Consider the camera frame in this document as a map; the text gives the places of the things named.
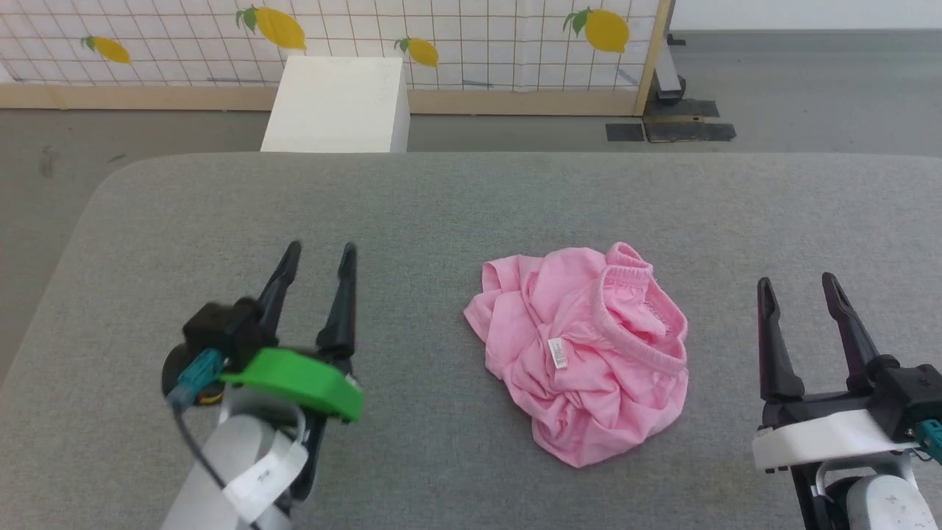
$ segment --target blue connector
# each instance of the blue connector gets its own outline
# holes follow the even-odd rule
[[[190,408],[197,394],[222,373],[222,352],[213,348],[203,350],[186,370],[177,377],[177,386],[167,395],[167,403],[181,411]]]
[[[916,425],[916,441],[919,448],[942,464],[942,423],[926,420]]]

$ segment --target white wall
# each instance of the white wall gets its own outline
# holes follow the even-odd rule
[[[942,29],[942,1],[676,0],[671,29]]]

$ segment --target white box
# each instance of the white box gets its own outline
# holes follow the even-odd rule
[[[404,153],[409,99],[401,58],[288,58],[262,151]]]

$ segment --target metal stand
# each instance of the metal stand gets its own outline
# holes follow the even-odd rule
[[[674,17],[674,3],[671,0],[671,8],[667,13],[667,22],[664,25],[664,41],[661,43],[660,53],[658,54],[658,64],[655,66],[655,98],[663,105],[676,105],[684,97],[687,91],[687,80],[677,74],[674,67],[674,58],[671,57],[670,44],[674,41],[670,37],[671,20]]]

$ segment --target clothing tag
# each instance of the clothing tag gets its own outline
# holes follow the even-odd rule
[[[556,365],[557,370],[568,366],[566,364],[566,353],[562,351],[562,338],[556,337],[548,340],[547,343],[549,344],[550,353],[553,354],[553,364]]]

